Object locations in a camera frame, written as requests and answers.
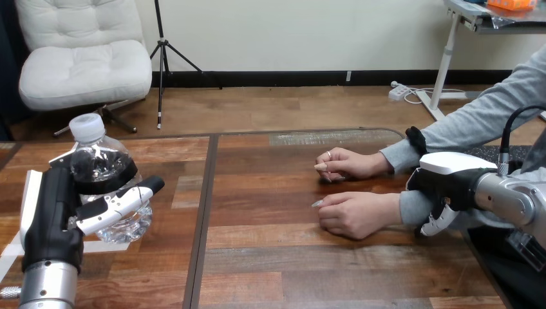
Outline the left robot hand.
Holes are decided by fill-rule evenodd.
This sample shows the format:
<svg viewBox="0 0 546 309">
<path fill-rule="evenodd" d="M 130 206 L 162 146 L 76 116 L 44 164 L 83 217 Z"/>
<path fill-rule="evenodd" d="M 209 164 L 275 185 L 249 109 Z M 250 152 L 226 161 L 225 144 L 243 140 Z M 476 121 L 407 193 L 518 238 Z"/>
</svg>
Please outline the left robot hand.
<svg viewBox="0 0 546 309">
<path fill-rule="evenodd" d="M 165 185 L 161 177 L 150 176 L 121 189 L 118 183 L 130 180 L 138 171 L 133 162 L 104 185 L 79 183 L 70 170 L 74 152 L 71 149 L 50 160 L 44 173 L 27 172 L 19 230 L 23 272 L 48 260 L 67 263 L 80 272 L 84 236 L 120 222 Z"/>
</svg>

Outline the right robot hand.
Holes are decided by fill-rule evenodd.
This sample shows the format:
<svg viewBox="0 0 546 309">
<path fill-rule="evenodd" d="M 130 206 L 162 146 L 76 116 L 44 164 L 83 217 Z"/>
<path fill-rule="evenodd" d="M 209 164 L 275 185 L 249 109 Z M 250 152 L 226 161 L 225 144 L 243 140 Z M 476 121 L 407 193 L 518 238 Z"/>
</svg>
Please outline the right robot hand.
<svg viewBox="0 0 546 309">
<path fill-rule="evenodd" d="M 448 228 L 460 212 L 480 209 L 475 201 L 477 183 L 495 171 L 496 164 L 470 154 L 437 152 L 422 156 L 406 190 L 431 195 L 433 209 L 415 229 L 415 235 L 434 236 Z"/>
</svg>

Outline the person's hand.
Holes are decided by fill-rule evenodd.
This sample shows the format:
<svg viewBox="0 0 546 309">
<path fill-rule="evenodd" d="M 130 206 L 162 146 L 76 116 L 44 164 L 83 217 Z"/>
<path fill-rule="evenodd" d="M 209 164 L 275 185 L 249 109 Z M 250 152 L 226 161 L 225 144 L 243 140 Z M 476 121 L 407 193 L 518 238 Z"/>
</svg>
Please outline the person's hand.
<svg viewBox="0 0 546 309">
<path fill-rule="evenodd" d="M 319 155 L 314 169 L 329 182 L 343 178 L 361 180 L 393 172 L 392 165 L 382 153 L 365 155 L 339 147 Z"/>
<path fill-rule="evenodd" d="M 378 230 L 402 223 L 400 194 L 342 192 L 312 204 L 318 209 L 319 226 L 331 234 L 364 239 Z"/>
</svg>

